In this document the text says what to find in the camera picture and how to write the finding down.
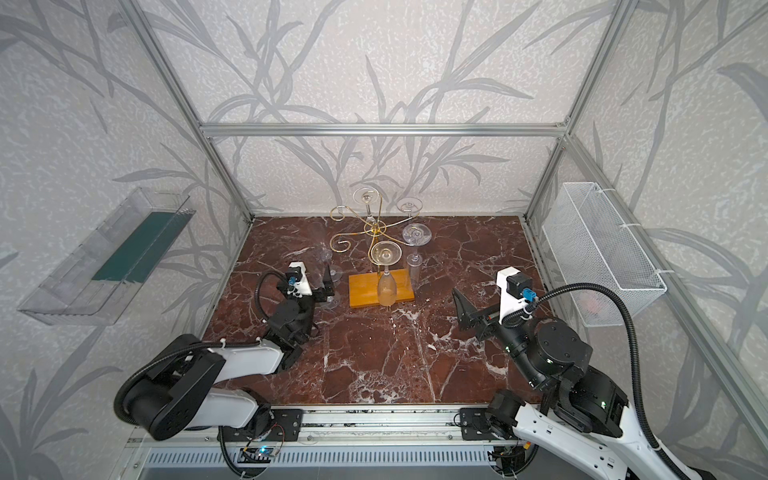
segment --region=wooden board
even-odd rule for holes
[[[397,283],[397,302],[408,302],[414,299],[413,288],[405,269],[389,271]],[[360,308],[363,306],[379,305],[379,274],[376,272],[360,273],[349,276],[349,306]]]

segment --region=white cable tray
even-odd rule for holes
[[[598,283],[613,290],[632,316],[667,285],[603,190],[594,182],[563,183],[544,221],[544,235],[566,283]],[[623,325],[605,295],[571,293],[585,326]]]

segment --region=wallpaper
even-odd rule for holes
[[[114,392],[200,333],[247,225],[114,2],[0,4],[0,477],[102,479],[131,427]],[[19,303],[135,188],[197,212],[114,326]]]
[[[576,129],[766,394],[767,42],[764,0],[635,12]]]
[[[489,105],[483,122],[562,121],[614,7],[613,0],[141,4],[204,121],[323,123],[460,123]]]
[[[566,152],[530,217],[552,287],[563,285],[564,280],[541,226],[562,183],[578,181],[588,179]],[[558,298],[564,304],[564,319],[594,348],[590,365],[608,374],[625,392],[632,392],[624,327],[587,329],[570,297]],[[654,433],[687,465],[709,470],[719,479],[768,478],[768,458],[690,344],[665,297],[633,320],[640,346],[644,405]]]
[[[267,215],[362,208],[352,199],[361,186],[381,192],[382,211],[390,214],[399,214],[396,203],[404,197],[419,198],[425,214],[521,214],[554,147],[549,137],[219,140],[251,209]]]

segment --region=gray floor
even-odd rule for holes
[[[236,480],[226,468],[148,468],[141,480]],[[352,468],[268,468],[259,480],[497,480],[500,475],[490,467],[352,467]],[[539,449],[519,480],[586,480],[586,474]]]

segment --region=marble tabletop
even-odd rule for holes
[[[498,303],[495,274],[507,266],[533,277],[541,292],[520,218],[423,217],[419,222],[432,230],[432,241],[419,248],[425,262],[415,300],[396,303],[390,310],[349,308],[347,274],[372,271],[366,258],[369,237],[357,237],[349,252],[333,254],[332,263],[345,273],[336,284],[340,302],[332,310],[316,311],[320,334],[303,346],[296,365],[222,386],[248,387],[273,404],[483,403],[504,388],[537,402],[540,395],[530,389],[497,340],[478,343],[474,332],[459,330],[451,297],[457,287],[478,308]],[[205,340],[241,342],[263,335],[266,326],[253,307],[259,275],[303,261],[310,282],[319,286],[323,241],[360,225],[357,220],[334,222],[327,217],[257,218]],[[387,233],[399,237],[402,228]],[[403,259],[393,268],[404,266]],[[263,288],[268,314],[282,299],[273,286],[269,279]]]

